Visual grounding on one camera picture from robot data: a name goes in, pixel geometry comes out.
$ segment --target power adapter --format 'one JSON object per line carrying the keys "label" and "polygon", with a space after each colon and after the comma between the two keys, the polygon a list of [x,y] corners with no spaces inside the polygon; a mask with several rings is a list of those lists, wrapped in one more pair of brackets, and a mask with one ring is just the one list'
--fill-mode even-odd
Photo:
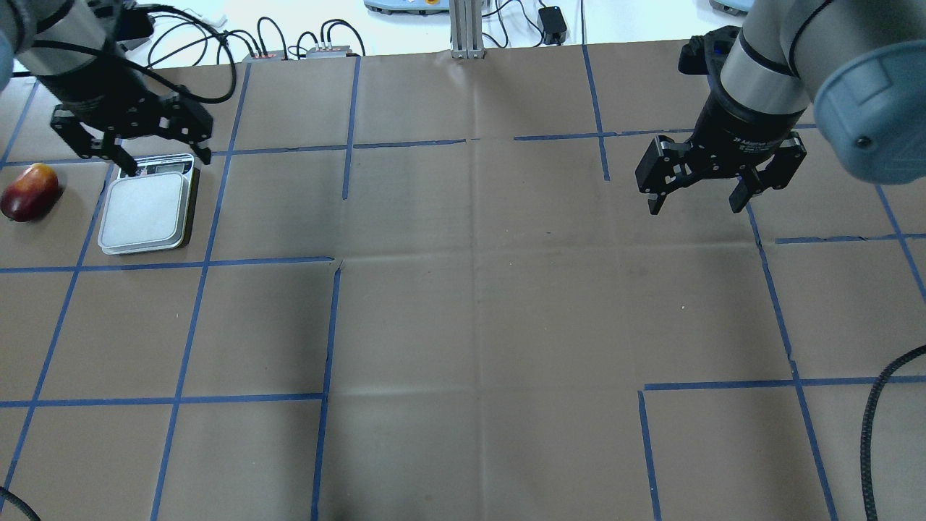
{"label": "power adapter", "polygon": [[569,29],[559,6],[541,7],[537,11],[537,25],[544,32],[545,45],[560,45],[566,42]]}

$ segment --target white floor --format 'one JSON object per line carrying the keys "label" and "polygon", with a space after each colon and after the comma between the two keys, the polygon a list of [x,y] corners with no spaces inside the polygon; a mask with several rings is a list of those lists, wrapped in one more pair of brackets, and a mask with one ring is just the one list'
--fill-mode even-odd
{"label": "white floor", "polygon": [[[562,8],[569,25],[569,44],[581,43],[580,1],[545,2],[548,6]],[[403,14],[388,16],[369,11],[362,0],[166,0],[162,3],[189,8],[213,22],[224,16],[227,21],[221,29],[244,29],[254,35],[257,35],[257,19],[268,16],[280,24],[289,45],[294,44],[303,31],[318,34],[321,22],[339,18],[357,28],[371,55],[426,53],[449,48],[450,18],[446,13],[428,17]],[[528,15],[536,19],[540,2],[523,0],[523,3]],[[585,9],[586,38],[589,44],[687,39],[693,34],[703,34],[724,25],[741,25],[744,19],[742,16],[715,11],[708,0],[586,0]],[[490,10],[493,9],[487,7],[483,12]],[[502,14],[513,46],[530,47],[537,43],[537,31],[527,23],[517,2],[505,7]],[[155,37],[177,23],[177,20],[162,19],[157,24]],[[483,30],[504,41],[496,16],[485,19]],[[268,48],[279,48],[279,37],[266,22],[263,24],[263,34]],[[354,35],[347,28],[336,29],[333,36],[335,44],[350,44],[359,51]],[[201,37],[192,27],[178,29],[158,46],[154,58]],[[130,57],[146,64],[149,45],[133,51]],[[204,64],[214,63],[215,45],[211,44],[210,49],[213,50],[207,53]],[[244,56],[242,44],[234,45],[234,49],[236,59]],[[165,60],[159,67],[188,66],[199,57],[200,52],[199,46],[191,48]]]}

